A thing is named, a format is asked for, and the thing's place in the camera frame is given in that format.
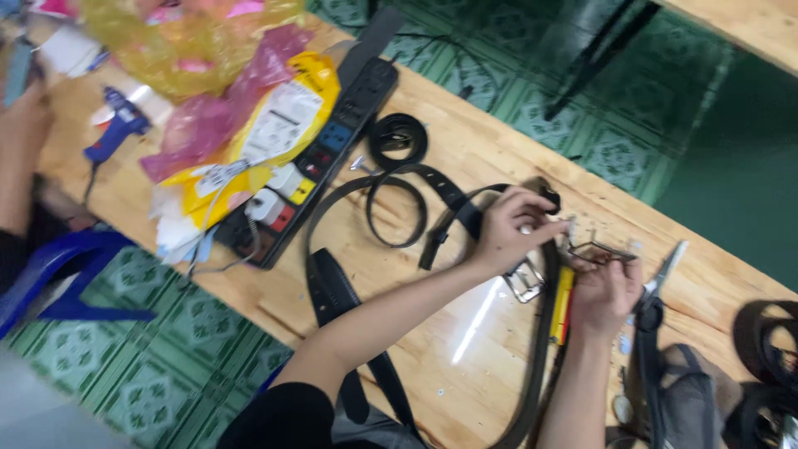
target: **clear plastic bag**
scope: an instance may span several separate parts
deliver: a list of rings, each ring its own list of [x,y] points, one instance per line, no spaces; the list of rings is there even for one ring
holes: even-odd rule
[[[80,0],[86,29],[172,101],[221,94],[261,33],[302,19],[303,0]]]
[[[175,108],[160,154],[140,159],[147,176],[161,182],[180,170],[221,161],[217,150],[247,123],[270,89],[294,76],[288,59],[300,54],[312,37],[295,24],[266,31],[255,56],[222,97],[202,94]]]

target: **blue glue gun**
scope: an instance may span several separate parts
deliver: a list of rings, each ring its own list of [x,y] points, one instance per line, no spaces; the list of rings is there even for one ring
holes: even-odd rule
[[[149,119],[120,91],[105,85],[103,94],[105,103],[113,109],[113,118],[100,140],[83,150],[94,165],[107,161],[130,134],[144,136],[152,128]]]

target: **pink plastic bag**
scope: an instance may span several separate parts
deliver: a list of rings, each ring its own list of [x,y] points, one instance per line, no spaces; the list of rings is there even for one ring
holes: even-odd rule
[[[180,170],[213,162],[211,157],[244,126],[263,95],[294,77],[286,63],[312,38],[312,32],[295,24],[263,33],[255,56],[222,97],[204,93],[175,108],[160,153],[139,160],[147,176],[157,183]]]

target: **black sleeve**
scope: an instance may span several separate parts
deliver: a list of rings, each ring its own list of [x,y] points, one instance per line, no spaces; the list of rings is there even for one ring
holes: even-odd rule
[[[330,398],[308,383],[266,390],[233,419],[217,449],[305,449],[332,447],[335,418]]]
[[[25,239],[0,229],[0,295],[7,292],[25,269],[28,260]]]

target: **person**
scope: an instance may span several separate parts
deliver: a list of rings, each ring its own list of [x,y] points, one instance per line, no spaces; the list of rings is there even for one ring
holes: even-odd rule
[[[39,77],[7,109],[0,101],[0,296],[36,248],[93,223],[85,208],[36,174],[52,124]]]
[[[501,275],[527,252],[566,232],[567,221],[550,222],[544,215],[554,207],[529,190],[508,188],[486,210],[472,256],[375,296],[318,329],[302,342],[273,384],[231,422],[217,447],[424,447],[413,444],[409,436],[358,438],[357,432],[349,432],[354,439],[342,441],[337,426],[346,418],[340,410],[336,413],[334,404],[345,374],[385,351],[458,296]],[[521,232],[524,226],[534,230]],[[539,434],[540,448],[604,447],[612,340],[640,297],[642,274],[639,259],[622,264],[609,260],[606,253],[595,257],[604,258],[604,264],[574,262],[578,275],[570,343]]]

